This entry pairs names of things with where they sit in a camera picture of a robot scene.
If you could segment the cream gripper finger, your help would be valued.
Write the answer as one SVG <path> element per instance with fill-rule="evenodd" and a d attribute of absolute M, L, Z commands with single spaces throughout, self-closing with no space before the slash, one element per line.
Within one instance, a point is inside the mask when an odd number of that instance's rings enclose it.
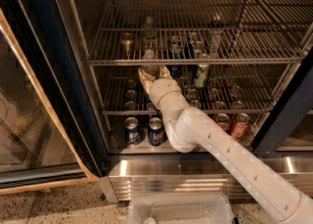
<path fill-rule="evenodd" d="M 170 71 L 166 66 L 160 68 L 160 78 L 172 78 Z"/>
<path fill-rule="evenodd" d="M 144 90 L 147 92 L 147 94 L 150 94 L 151 86 L 156 78 L 153 75 L 146 73 L 141 67 L 138 68 L 138 73 Z"/>

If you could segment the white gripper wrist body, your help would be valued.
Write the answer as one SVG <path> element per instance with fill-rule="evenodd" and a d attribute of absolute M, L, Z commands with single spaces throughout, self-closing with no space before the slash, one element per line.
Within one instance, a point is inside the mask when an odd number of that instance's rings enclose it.
<path fill-rule="evenodd" d="M 149 97 L 158 110 L 181 109 L 182 93 L 174 79 L 155 80 L 150 88 Z"/>

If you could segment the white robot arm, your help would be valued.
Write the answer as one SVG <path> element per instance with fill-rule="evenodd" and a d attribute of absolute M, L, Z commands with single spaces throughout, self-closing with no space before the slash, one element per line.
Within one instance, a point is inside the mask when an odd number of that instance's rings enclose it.
<path fill-rule="evenodd" d="M 313 200 L 190 106 L 166 67 L 140 67 L 138 74 L 176 151 L 188 153 L 197 145 L 209 151 L 277 224 L 313 224 Z"/>

